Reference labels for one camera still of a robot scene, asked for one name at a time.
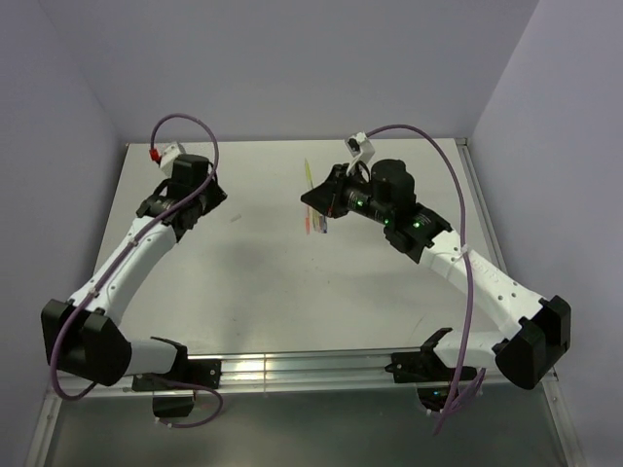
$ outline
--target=small object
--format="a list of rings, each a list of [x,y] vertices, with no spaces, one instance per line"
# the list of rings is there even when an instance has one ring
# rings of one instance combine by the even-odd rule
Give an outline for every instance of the small object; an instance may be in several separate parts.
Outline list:
[[[351,175],[358,162],[363,162],[366,165],[368,164],[370,159],[374,156],[375,149],[364,132],[359,132],[348,137],[345,142],[352,156],[352,161],[348,164],[347,170],[347,175]]]
[[[186,154],[186,150],[179,143],[171,143],[163,150],[163,154],[160,156],[159,165],[160,170],[165,173],[166,177],[170,178],[172,176],[173,163],[183,154]]]
[[[152,148],[149,150],[149,157],[151,158],[152,161],[156,163],[160,163],[161,157],[156,148]]]

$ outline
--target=gray tabletop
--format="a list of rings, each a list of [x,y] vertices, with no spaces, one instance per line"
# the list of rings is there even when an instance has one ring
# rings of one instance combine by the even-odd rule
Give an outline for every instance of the gray tabletop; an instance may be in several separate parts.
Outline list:
[[[566,465],[540,387],[487,386],[435,438],[412,387],[230,394],[217,420],[189,430],[155,424],[150,412],[149,398],[64,404],[46,465]]]
[[[491,257],[455,141],[439,142],[465,191],[468,242]],[[453,182],[428,143],[375,145],[375,160],[405,161],[419,200],[458,227]],[[212,154],[210,144],[186,148]],[[349,153],[342,141],[223,143],[218,176],[229,198],[156,265],[129,305],[124,333],[214,354],[412,346],[441,327],[461,328],[465,297],[391,248],[382,226],[350,214],[329,220],[327,234],[306,233],[305,159],[317,184]],[[99,264],[163,178],[147,145],[129,146]],[[472,330],[494,328],[477,310]]]

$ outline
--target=white connector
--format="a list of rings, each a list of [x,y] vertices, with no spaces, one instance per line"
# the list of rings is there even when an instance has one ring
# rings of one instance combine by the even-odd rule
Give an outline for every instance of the white connector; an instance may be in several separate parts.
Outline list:
[[[166,146],[160,159],[160,170],[167,178],[173,173],[173,163],[182,154],[186,154],[186,150],[180,143],[175,142]]]
[[[363,162],[366,165],[370,162],[375,150],[364,132],[356,133],[345,139],[344,142],[347,144],[348,151],[352,156],[352,161],[350,161],[347,170],[347,175],[351,175],[358,162]]]

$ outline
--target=cable clip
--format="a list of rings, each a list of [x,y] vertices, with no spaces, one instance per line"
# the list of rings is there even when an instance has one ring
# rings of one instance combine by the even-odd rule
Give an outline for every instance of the cable clip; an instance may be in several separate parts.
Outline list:
[[[471,246],[469,246],[467,243],[465,243],[463,246],[461,246],[460,248],[460,255],[458,255],[458,258],[462,258],[464,255],[469,256],[469,252],[471,251]]]

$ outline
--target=white table surface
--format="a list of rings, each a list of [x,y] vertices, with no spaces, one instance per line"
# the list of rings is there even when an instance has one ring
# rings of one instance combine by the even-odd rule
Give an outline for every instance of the white table surface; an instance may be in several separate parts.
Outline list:
[[[491,258],[455,141],[438,140],[466,196],[468,242]],[[209,143],[186,144],[212,156]],[[375,141],[380,159],[401,159],[418,200],[458,229],[458,199],[445,165],[422,140]],[[154,268],[130,303],[130,339],[164,337],[192,353],[248,353],[415,346],[440,327],[462,328],[465,298],[385,240],[383,227],[349,214],[307,235],[304,159],[314,183],[349,158],[344,143],[222,143],[219,184],[229,195]],[[140,202],[164,178],[148,145],[131,144],[102,240],[101,265]],[[476,310],[473,331],[492,321]]]

